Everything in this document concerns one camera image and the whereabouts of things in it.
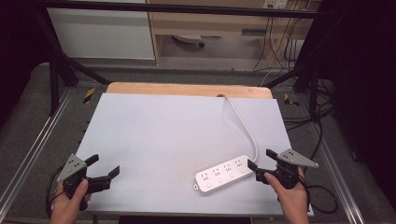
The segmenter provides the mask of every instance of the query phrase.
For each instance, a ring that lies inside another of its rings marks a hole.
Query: hand
[[[88,180],[83,179],[78,185],[72,199],[67,198],[63,193],[53,201],[51,224],[72,224],[76,222],[79,214],[79,204],[81,200],[85,200],[85,193],[88,189]],[[64,185],[60,183],[55,195],[64,192]]]
[[[304,173],[300,167],[298,172],[300,173],[300,176],[304,177]],[[285,189],[276,177],[268,173],[265,173],[264,175],[277,194],[286,221],[289,224],[309,223],[307,215],[307,196],[303,185],[298,182],[293,189]]]

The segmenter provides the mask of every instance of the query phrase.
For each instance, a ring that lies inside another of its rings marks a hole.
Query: power outlet
[[[285,9],[288,0],[276,0],[275,9]]]
[[[252,173],[248,168],[248,156],[242,155],[196,174],[194,189],[208,194],[248,177]]]
[[[276,0],[265,0],[264,5],[262,5],[262,8],[274,9],[275,6],[276,6]]]

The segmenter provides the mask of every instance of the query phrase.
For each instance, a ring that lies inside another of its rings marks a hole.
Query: white power strip
[[[248,159],[248,156],[242,155],[199,172],[195,175],[196,185],[194,185],[194,189],[200,190],[203,194],[208,194],[248,177],[253,173],[248,168]]]

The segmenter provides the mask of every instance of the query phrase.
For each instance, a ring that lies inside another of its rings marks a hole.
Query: white tabletop
[[[259,147],[256,163],[275,170],[265,149],[290,148],[276,100],[231,98]],[[254,146],[222,97],[104,93],[77,155],[99,154],[88,176],[120,174],[92,195],[88,211],[113,215],[281,215],[274,190],[254,175],[209,195],[193,189],[195,174]]]

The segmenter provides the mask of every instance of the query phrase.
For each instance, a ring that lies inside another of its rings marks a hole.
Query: white cabinet
[[[70,57],[154,60],[147,12],[49,8],[49,15]]]

